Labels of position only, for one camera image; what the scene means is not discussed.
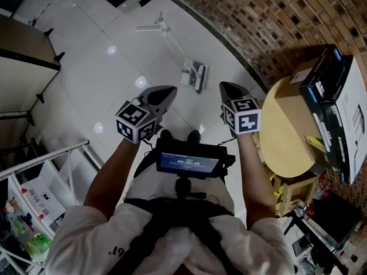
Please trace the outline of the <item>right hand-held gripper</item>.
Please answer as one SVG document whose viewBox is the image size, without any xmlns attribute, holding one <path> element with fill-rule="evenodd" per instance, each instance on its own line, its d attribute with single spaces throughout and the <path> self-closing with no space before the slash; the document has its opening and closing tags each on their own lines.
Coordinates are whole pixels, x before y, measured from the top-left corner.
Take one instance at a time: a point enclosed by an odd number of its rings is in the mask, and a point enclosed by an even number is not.
<svg viewBox="0 0 367 275">
<path fill-rule="evenodd" d="M 219 84 L 224 123 L 235 135 L 260 131 L 261 109 L 243 86 L 222 81 Z"/>
</svg>

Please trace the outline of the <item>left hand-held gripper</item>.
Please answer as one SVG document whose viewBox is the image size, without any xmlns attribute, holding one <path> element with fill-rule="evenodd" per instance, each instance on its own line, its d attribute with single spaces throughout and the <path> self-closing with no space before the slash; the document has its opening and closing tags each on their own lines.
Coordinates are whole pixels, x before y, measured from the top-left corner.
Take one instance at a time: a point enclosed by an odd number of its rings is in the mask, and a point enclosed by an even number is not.
<svg viewBox="0 0 367 275">
<path fill-rule="evenodd" d="M 145 89 L 139 97 L 126 101 L 115 114 L 117 132 L 133 144 L 150 140 L 162 129 L 162 115 L 176 95 L 177 88 L 171 85 Z"/>
</svg>

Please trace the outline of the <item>person's right forearm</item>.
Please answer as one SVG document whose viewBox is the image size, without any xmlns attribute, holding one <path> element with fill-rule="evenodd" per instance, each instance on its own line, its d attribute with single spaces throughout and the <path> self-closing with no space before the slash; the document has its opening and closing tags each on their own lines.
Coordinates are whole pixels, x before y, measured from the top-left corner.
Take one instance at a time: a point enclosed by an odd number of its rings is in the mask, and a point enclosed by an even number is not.
<svg viewBox="0 0 367 275">
<path fill-rule="evenodd" d="M 237 135 L 247 228 L 264 218 L 276 217 L 271 181 L 262 165 L 251 134 Z"/>
</svg>

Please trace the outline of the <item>person's left forearm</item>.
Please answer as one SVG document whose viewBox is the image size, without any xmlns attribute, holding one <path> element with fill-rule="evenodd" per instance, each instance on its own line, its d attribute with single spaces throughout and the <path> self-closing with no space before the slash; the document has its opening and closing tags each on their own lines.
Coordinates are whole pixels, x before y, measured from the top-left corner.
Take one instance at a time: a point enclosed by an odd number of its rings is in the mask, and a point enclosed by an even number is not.
<svg viewBox="0 0 367 275">
<path fill-rule="evenodd" d="M 138 150 L 138 144 L 133 144 L 127 139 L 122 140 L 95 176 L 84 206 L 99 210 L 107 219 L 112 217 Z"/>
</svg>

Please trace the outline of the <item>large cardboard box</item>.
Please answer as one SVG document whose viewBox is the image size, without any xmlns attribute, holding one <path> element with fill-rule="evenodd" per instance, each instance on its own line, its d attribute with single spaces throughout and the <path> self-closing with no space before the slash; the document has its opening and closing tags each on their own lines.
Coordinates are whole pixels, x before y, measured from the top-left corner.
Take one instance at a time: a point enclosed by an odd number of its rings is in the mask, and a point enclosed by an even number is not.
<svg viewBox="0 0 367 275">
<path fill-rule="evenodd" d="M 285 79 L 275 95 L 275 101 L 301 138 L 321 138 L 315 119 L 299 91 L 301 83 L 311 72 L 317 58 L 301 63 L 290 78 Z"/>
</svg>

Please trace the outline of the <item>black chest monitor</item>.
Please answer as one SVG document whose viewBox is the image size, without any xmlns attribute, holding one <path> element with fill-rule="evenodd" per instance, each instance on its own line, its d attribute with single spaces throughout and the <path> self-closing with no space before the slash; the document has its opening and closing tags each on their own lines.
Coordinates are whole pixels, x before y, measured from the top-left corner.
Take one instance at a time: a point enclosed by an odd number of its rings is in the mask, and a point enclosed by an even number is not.
<svg viewBox="0 0 367 275">
<path fill-rule="evenodd" d="M 223 178 L 236 160 L 227 148 L 180 140 L 163 140 L 156 143 L 157 170 L 187 178 Z"/>
</svg>

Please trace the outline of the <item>round wooden table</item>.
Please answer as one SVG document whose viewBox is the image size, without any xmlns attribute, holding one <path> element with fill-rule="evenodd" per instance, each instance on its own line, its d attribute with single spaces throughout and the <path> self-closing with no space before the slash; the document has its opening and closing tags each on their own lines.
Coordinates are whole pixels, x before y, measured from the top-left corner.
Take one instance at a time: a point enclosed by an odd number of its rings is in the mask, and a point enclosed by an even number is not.
<svg viewBox="0 0 367 275">
<path fill-rule="evenodd" d="M 275 100 L 276 93 L 289 79 L 287 76 L 279 80 L 267 93 L 261 109 L 259 132 L 260 149 L 266 165 L 284 178 L 300 176 L 315 165 L 305 141 Z"/>
</svg>

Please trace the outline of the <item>black cardboard box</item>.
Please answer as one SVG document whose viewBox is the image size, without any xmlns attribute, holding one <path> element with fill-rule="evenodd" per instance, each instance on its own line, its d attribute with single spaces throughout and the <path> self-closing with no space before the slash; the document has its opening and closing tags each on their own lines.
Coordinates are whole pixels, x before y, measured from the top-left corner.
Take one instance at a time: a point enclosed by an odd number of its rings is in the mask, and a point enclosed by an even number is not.
<svg viewBox="0 0 367 275">
<path fill-rule="evenodd" d="M 353 56 L 343 56 L 337 47 L 327 47 L 299 85 L 326 152 L 345 157 L 345 129 L 341 116 L 342 90 Z"/>
</svg>

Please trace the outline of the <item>small tan box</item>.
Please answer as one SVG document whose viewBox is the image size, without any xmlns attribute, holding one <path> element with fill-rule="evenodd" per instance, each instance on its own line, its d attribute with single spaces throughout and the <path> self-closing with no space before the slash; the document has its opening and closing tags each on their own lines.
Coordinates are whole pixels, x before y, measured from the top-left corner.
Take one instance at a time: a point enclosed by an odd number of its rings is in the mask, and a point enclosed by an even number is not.
<svg viewBox="0 0 367 275">
<path fill-rule="evenodd" d="M 329 167 L 330 163 L 323 140 L 314 136 L 305 136 L 304 138 L 316 164 Z"/>
</svg>

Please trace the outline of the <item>black chest harness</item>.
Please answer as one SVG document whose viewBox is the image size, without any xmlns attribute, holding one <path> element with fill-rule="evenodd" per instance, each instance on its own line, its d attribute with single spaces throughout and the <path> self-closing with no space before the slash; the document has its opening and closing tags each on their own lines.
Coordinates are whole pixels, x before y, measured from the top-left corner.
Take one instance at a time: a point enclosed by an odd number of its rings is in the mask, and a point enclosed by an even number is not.
<svg viewBox="0 0 367 275">
<path fill-rule="evenodd" d="M 209 219 L 233 214 L 222 206 L 204 200 L 185 200 L 157 198 L 127 199 L 127 204 L 136 206 L 152 214 L 142 233 L 135 237 L 129 249 L 120 259 L 126 263 L 125 275 L 132 275 L 142 261 L 154 250 L 157 241 L 173 227 L 186 227 L 206 246 L 222 263 L 227 275 L 240 275 L 221 246 L 222 236 L 211 225 Z"/>
</svg>

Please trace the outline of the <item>black box with white lid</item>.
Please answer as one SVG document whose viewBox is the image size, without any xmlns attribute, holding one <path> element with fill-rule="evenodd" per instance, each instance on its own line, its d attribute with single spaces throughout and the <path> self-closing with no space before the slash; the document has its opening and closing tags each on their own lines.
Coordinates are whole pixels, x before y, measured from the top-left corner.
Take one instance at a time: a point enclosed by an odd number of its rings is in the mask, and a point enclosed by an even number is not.
<svg viewBox="0 0 367 275">
<path fill-rule="evenodd" d="M 367 156 L 367 90 L 353 56 L 344 56 L 338 81 L 321 102 L 343 182 L 353 184 Z"/>
</svg>

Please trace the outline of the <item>red snack packet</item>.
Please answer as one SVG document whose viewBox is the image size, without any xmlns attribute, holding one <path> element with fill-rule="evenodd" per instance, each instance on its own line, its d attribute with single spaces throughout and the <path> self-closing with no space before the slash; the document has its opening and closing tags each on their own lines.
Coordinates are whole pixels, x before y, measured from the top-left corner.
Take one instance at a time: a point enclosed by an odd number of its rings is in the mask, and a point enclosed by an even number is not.
<svg viewBox="0 0 367 275">
<path fill-rule="evenodd" d="M 327 179 L 327 171 L 324 171 L 320 176 L 318 180 L 318 195 L 320 197 L 326 197 L 327 193 L 329 191 L 329 181 Z"/>
</svg>

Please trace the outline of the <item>white metal rack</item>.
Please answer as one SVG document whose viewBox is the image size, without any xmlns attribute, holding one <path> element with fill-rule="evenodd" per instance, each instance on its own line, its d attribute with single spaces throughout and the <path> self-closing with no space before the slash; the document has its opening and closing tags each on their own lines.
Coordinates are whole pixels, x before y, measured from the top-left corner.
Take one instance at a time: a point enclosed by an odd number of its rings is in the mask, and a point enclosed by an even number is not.
<svg viewBox="0 0 367 275">
<path fill-rule="evenodd" d="M 65 215 L 50 226 L 44 225 L 23 196 L 20 185 L 39 176 L 45 180 L 57 178 L 71 192 L 67 211 L 84 202 L 101 167 L 101 161 L 85 140 L 0 171 L 0 275 L 44 275 L 46 260 L 39 263 L 32 259 L 26 252 L 26 242 L 37 233 L 52 240 Z"/>
</svg>

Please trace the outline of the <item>beige partition panel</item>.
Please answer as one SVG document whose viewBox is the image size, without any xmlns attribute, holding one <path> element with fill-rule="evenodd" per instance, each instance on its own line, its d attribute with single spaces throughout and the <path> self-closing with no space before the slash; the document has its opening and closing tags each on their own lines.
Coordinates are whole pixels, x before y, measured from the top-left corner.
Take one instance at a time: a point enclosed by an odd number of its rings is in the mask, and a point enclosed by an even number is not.
<svg viewBox="0 0 367 275">
<path fill-rule="evenodd" d="M 46 32 L 0 15 L 0 113 L 29 112 L 61 70 Z"/>
</svg>

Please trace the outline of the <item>white printed carton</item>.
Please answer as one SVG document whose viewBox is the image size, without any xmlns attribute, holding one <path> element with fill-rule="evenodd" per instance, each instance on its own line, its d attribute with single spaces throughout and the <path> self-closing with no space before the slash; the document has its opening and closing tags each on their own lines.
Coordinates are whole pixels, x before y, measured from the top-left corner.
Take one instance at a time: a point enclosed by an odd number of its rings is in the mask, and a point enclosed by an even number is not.
<svg viewBox="0 0 367 275">
<path fill-rule="evenodd" d="M 62 216 L 72 201 L 71 192 L 57 178 L 45 180 L 39 176 L 21 184 L 20 188 L 38 220 L 46 226 Z"/>
</svg>

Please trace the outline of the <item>person's white t-shirt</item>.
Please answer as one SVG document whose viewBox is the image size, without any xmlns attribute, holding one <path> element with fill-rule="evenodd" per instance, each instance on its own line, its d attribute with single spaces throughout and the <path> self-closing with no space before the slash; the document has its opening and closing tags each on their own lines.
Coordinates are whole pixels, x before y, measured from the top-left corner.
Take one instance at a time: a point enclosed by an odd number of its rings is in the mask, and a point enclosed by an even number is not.
<svg viewBox="0 0 367 275">
<path fill-rule="evenodd" d="M 106 275 L 121 250 L 141 233 L 151 215 L 121 204 L 111 218 L 88 206 L 73 206 L 58 228 L 47 258 L 46 275 Z M 277 219 L 266 218 L 247 230 L 233 216 L 210 220 L 221 245 L 243 275 L 294 275 L 290 250 Z M 174 275 L 185 267 L 192 275 L 225 275 L 219 260 L 189 230 L 173 229 L 134 275 Z"/>
</svg>

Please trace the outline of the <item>black tripod stand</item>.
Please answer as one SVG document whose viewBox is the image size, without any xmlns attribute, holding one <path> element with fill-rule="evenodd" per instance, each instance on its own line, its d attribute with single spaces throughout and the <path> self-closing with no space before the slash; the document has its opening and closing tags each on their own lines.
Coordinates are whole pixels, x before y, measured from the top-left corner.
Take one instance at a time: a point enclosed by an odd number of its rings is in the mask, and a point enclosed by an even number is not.
<svg viewBox="0 0 367 275">
<path fill-rule="evenodd" d="M 342 275 L 351 275 L 346 263 L 356 262 L 358 257 L 354 250 L 345 251 L 344 247 L 361 217 L 361 210 L 334 193 L 313 200 L 309 206 L 296 204 L 284 216 L 284 234 L 295 228 L 288 238 L 296 274 L 307 273 L 301 266 L 305 261 L 313 272 L 330 274 L 337 270 Z"/>
</svg>

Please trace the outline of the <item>green plastic bag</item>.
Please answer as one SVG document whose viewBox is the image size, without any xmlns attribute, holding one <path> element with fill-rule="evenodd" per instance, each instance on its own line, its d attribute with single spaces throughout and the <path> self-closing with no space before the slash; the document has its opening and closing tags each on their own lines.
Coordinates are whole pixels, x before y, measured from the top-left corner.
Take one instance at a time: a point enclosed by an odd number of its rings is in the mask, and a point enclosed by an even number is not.
<svg viewBox="0 0 367 275">
<path fill-rule="evenodd" d="M 26 242 L 26 252 L 37 262 L 45 261 L 51 244 L 51 239 L 43 234 L 37 233 Z"/>
</svg>

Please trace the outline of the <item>black monitor mount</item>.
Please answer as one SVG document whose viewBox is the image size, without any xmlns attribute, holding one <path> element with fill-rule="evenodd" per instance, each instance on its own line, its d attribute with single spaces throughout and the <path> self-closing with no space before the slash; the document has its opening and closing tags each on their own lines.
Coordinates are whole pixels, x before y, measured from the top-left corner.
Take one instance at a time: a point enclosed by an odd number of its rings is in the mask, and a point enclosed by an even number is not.
<svg viewBox="0 0 367 275">
<path fill-rule="evenodd" d="M 205 199 L 205 192 L 191 192 L 191 181 L 188 178 L 180 177 L 175 182 L 175 192 L 177 198 L 185 200 L 186 198 Z"/>
</svg>

